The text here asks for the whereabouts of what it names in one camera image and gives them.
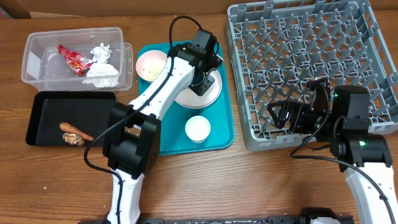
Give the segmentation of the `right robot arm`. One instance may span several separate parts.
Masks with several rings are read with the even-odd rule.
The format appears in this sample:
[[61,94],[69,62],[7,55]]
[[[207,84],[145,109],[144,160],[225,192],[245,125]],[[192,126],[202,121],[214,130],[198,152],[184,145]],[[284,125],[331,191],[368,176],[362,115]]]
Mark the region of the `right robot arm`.
[[305,134],[293,159],[335,162],[345,175],[361,223],[397,223],[393,160],[384,136],[369,132],[367,88],[352,85],[330,90],[326,78],[307,82],[309,104],[282,100],[268,104],[274,125],[289,123]]

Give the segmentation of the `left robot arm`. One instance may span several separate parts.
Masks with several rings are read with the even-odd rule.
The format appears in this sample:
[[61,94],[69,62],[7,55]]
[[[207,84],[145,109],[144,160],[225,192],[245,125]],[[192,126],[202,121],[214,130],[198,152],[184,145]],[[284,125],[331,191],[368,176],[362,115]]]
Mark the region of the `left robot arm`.
[[212,86],[211,72],[223,63],[216,37],[198,29],[191,42],[171,46],[158,77],[129,105],[111,110],[103,155],[113,175],[112,206],[105,223],[136,223],[142,181],[160,150],[162,118],[186,88],[203,96]]

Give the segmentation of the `large white plate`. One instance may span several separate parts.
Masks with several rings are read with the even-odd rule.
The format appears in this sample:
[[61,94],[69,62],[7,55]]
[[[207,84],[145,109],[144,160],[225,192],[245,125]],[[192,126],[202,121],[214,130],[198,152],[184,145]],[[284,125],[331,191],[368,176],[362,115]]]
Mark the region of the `large white plate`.
[[202,96],[198,96],[189,87],[181,91],[175,102],[181,106],[191,109],[200,109],[214,103],[222,90],[222,79],[218,70],[212,71],[210,76],[214,78],[214,83]]

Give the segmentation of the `white napkin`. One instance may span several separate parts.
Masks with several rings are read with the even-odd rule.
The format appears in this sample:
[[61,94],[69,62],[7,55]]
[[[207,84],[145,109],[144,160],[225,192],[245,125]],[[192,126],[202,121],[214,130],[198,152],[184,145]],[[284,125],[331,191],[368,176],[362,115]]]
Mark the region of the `white napkin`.
[[104,43],[90,51],[93,54],[92,65],[86,73],[88,79],[84,79],[82,84],[93,84],[96,88],[111,88],[119,84],[119,71],[108,63],[111,52],[110,46]]

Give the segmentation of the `red snack wrapper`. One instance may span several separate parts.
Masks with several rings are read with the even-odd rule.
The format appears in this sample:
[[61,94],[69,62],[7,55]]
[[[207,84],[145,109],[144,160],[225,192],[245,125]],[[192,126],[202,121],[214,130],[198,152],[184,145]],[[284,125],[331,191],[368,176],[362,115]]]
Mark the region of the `red snack wrapper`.
[[89,58],[79,52],[72,51],[62,45],[59,45],[57,48],[68,66],[79,76],[83,76],[93,64]]

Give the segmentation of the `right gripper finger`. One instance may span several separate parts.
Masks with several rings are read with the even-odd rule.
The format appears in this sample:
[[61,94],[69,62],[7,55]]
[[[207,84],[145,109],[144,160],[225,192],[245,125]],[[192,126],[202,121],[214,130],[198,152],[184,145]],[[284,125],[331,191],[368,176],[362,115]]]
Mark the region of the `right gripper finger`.
[[293,100],[280,100],[269,103],[267,110],[272,118],[289,118],[293,113],[303,110],[305,113],[310,111],[310,105]]
[[295,103],[293,101],[278,101],[273,107],[279,107],[279,112],[274,121],[278,128],[283,128],[286,122],[290,123],[289,129],[294,129],[295,124]]

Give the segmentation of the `white plastic cup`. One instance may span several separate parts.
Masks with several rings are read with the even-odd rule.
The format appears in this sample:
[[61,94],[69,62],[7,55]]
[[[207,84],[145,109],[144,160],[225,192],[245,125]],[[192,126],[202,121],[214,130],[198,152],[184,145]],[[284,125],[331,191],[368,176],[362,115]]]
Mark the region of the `white plastic cup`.
[[210,135],[211,124],[203,116],[193,116],[185,125],[185,133],[194,143],[202,143]]

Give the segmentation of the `brown food scrap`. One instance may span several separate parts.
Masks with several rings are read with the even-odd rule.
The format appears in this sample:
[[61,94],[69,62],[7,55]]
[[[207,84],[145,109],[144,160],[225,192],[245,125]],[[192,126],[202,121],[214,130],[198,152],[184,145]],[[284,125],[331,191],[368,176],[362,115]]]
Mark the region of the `brown food scrap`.
[[70,145],[83,146],[85,143],[85,140],[80,135],[75,133],[64,133],[62,138]]

